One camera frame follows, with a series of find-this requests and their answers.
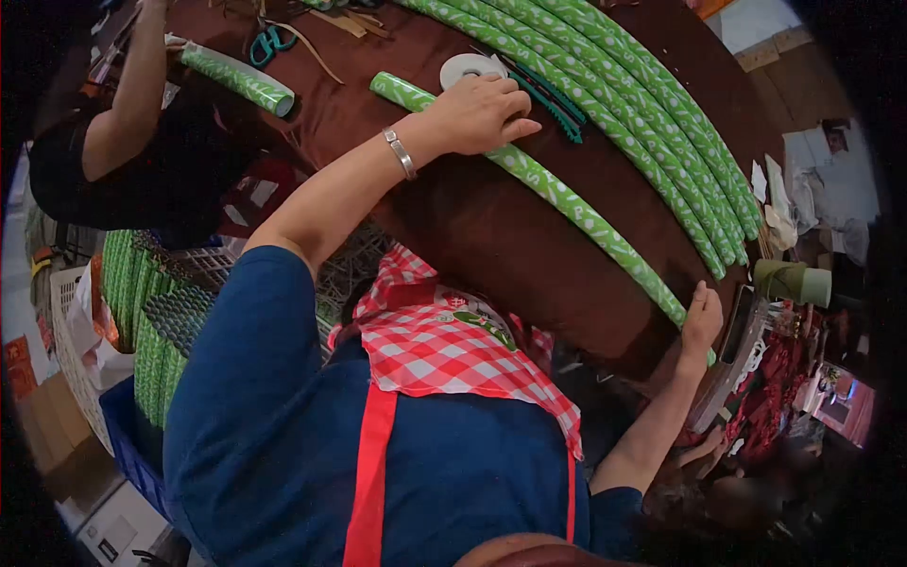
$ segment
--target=tape roll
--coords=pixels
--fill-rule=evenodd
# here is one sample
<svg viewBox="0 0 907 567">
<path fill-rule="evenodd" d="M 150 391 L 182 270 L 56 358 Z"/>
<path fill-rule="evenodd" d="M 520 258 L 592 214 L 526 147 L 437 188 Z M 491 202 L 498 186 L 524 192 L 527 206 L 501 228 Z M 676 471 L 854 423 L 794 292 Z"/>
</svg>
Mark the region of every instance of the tape roll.
<svg viewBox="0 0 907 567">
<path fill-rule="evenodd" d="M 441 66 L 441 88 L 445 91 L 457 81 L 470 75 L 497 74 L 507 78 L 507 69 L 500 61 L 479 54 L 454 55 Z"/>
</svg>

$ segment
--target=bundle of green poles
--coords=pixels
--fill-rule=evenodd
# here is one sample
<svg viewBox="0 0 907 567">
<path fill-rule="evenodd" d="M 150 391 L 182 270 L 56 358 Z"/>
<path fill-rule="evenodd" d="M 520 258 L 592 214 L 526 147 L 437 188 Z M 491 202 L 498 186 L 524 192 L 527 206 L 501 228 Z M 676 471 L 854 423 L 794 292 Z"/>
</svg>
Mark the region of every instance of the bundle of green poles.
<svg viewBox="0 0 907 567">
<path fill-rule="evenodd" d="M 686 89 L 584 0 L 395 0 L 528 66 L 645 175 L 715 280 L 747 264 L 762 215 L 746 177 Z"/>
</svg>

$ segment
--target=white plastic basket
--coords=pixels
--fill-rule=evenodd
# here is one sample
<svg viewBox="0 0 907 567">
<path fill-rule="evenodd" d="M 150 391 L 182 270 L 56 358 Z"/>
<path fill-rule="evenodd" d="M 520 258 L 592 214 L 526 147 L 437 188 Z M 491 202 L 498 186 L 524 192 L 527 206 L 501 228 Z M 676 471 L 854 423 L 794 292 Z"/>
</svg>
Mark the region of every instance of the white plastic basket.
<svg viewBox="0 0 907 567">
<path fill-rule="evenodd" d="M 110 436 L 107 434 L 107 425 L 104 423 L 104 415 L 101 413 L 101 406 L 98 403 L 98 399 L 103 392 L 92 385 L 82 360 L 75 355 L 73 339 L 70 336 L 69 328 L 66 326 L 66 312 L 69 311 L 69 305 L 75 295 L 75 288 L 83 273 L 85 273 L 85 266 L 64 269 L 51 274 L 51 313 L 53 313 L 54 318 L 54 343 L 56 344 L 57 358 L 60 360 L 60 368 L 63 370 L 63 375 L 66 376 L 69 388 L 73 390 L 75 401 L 78 402 L 79 408 L 82 409 L 82 415 L 85 416 L 88 424 L 94 430 L 94 434 L 101 440 L 107 452 L 113 455 Z"/>
</svg>

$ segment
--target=hand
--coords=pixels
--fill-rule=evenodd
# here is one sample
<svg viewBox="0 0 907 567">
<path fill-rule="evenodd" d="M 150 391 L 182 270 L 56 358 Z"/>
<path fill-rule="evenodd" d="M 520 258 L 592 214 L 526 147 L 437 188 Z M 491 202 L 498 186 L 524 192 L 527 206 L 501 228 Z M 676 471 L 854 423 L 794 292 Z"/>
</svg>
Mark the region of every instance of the hand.
<svg viewBox="0 0 907 567">
<path fill-rule="evenodd" d="M 687 311 L 687 321 L 680 333 L 683 349 L 705 355 L 715 342 L 722 325 L 724 318 L 721 315 L 718 293 L 707 288 L 705 281 L 700 281 L 696 285 L 693 302 Z"/>
<path fill-rule="evenodd" d="M 472 155 L 541 130 L 541 124 L 525 118 L 531 107 L 529 94 L 516 81 L 483 75 L 461 79 L 412 119 L 438 155 Z"/>
</svg>

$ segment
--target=red checkered fabric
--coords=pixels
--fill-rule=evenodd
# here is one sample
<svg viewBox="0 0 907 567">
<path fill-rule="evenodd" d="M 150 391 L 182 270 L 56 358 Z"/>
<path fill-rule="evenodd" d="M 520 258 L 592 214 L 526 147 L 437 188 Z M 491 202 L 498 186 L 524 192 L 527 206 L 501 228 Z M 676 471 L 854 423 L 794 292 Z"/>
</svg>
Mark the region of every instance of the red checkered fabric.
<svg viewBox="0 0 907 567">
<path fill-rule="evenodd" d="M 372 378 L 382 390 L 415 397 L 471 393 L 537 404 L 557 419 L 567 446 L 582 459 L 579 408 L 508 340 L 497 313 L 480 299 L 441 285 L 437 272 L 403 245 L 382 258 L 354 319 Z M 550 335 L 533 332 L 532 340 L 551 355 Z"/>
</svg>

